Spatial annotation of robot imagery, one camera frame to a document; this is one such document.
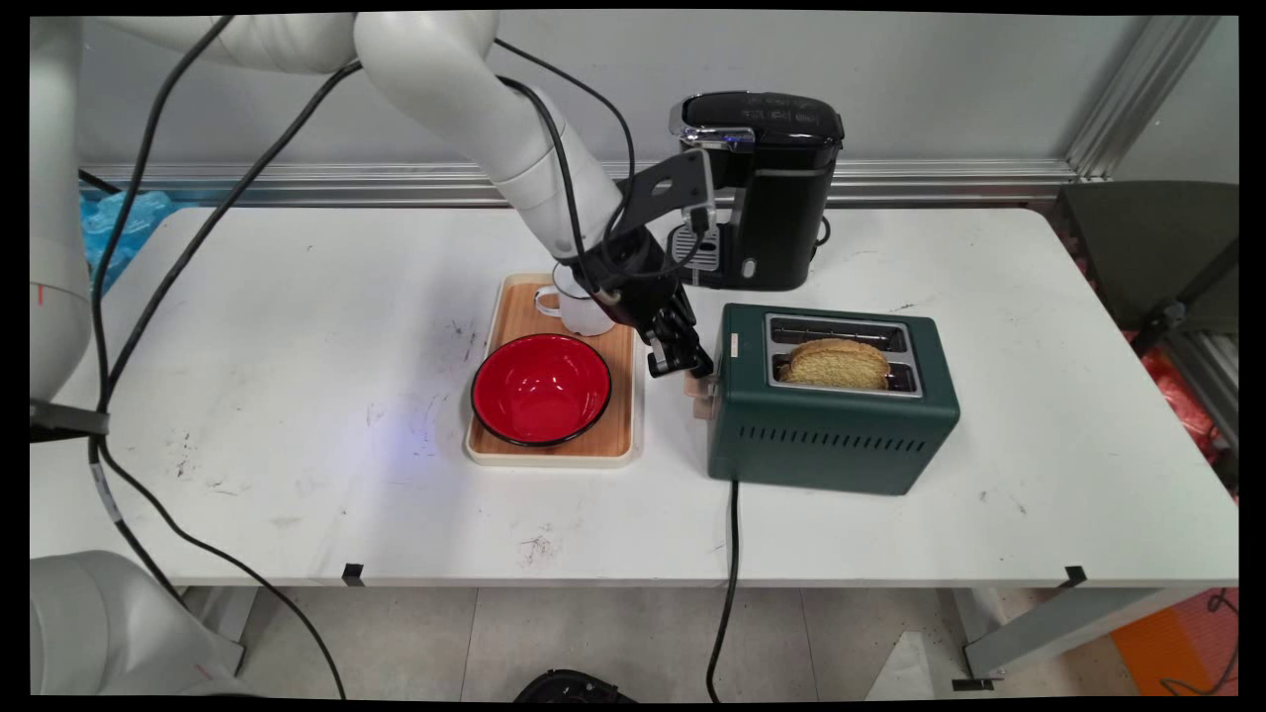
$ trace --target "wooden tray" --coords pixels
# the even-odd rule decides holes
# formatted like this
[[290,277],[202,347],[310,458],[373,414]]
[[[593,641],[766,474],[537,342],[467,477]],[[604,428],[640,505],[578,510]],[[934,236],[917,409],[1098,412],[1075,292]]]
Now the wooden tray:
[[[567,331],[562,319],[542,314],[533,303],[537,290],[548,284],[552,284],[548,272],[519,272],[505,277],[492,312],[484,357],[503,343],[533,333],[562,333],[579,338],[592,346],[611,370],[611,400],[586,433],[555,447],[523,447],[505,442],[487,432],[472,413],[466,452],[481,465],[619,467],[637,456],[641,445],[642,371],[646,370],[642,342],[633,329],[622,324],[592,337]],[[548,299],[542,296],[542,302]]]

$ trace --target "coffee maker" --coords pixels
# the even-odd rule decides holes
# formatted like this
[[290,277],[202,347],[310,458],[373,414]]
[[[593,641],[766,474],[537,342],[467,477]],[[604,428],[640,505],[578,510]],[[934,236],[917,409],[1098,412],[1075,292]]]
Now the coffee maker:
[[[718,91],[677,103],[668,130],[682,151],[706,149],[714,189],[736,189],[729,222],[700,239],[679,271],[682,283],[763,291],[804,284],[844,138],[839,114],[806,96]],[[677,228],[667,251],[680,262],[695,239]]]

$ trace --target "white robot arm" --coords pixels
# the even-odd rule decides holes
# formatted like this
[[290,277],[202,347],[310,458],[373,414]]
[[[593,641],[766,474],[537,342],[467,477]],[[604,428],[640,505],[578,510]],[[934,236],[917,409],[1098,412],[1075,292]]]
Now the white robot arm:
[[[218,16],[101,19],[184,51]],[[391,104],[479,163],[555,258],[572,265],[577,276],[591,277],[581,284],[590,281],[586,289],[600,296],[611,318],[633,326],[652,346],[653,375],[682,367],[706,374],[711,364],[698,347],[694,317],[676,276],[628,279],[629,269],[646,274],[665,264],[641,223],[629,226],[615,262],[608,258],[610,245],[596,248],[620,207],[620,190],[538,92],[567,156],[585,248],[577,255],[560,162],[542,117],[485,62],[496,27],[491,10],[243,15],[201,57],[290,73],[328,73],[360,58],[368,80]],[[32,19],[30,398],[43,402],[52,400],[78,364],[90,329],[73,182],[78,34],[75,19]],[[701,163],[706,171],[706,161]],[[710,180],[705,182],[706,199],[699,203],[711,200]],[[581,261],[587,267],[577,267]]]

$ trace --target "table leg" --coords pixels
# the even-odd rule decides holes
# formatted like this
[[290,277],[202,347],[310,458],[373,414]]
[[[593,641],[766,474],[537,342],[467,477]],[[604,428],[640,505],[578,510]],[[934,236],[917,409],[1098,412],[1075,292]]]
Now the table leg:
[[1037,608],[1003,622],[996,595],[981,589],[955,592],[970,641],[963,652],[971,675],[1000,679],[1042,663],[1185,601],[1203,589],[1070,588]]
[[187,595],[185,603],[195,618],[216,635],[215,641],[229,670],[241,666],[246,650],[238,642],[254,606],[258,588],[253,585],[214,587],[200,595]]

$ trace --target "floor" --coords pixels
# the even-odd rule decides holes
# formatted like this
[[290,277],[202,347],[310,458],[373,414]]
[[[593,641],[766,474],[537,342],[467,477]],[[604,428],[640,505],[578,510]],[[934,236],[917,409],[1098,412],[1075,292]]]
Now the floor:
[[[353,698],[508,702],[548,669],[577,669],[638,702],[706,702],[723,590],[286,589],[322,632]],[[1003,592],[1023,611],[1038,592]],[[865,699],[901,633],[922,633],[937,698],[1134,696],[1110,637],[956,693],[963,632],[948,590],[739,589],[717,692],[733,702]],[[333,697],[299,620],[256,598],[241,678],[258,694]],[[912,689],[912,697],[919,692]]]

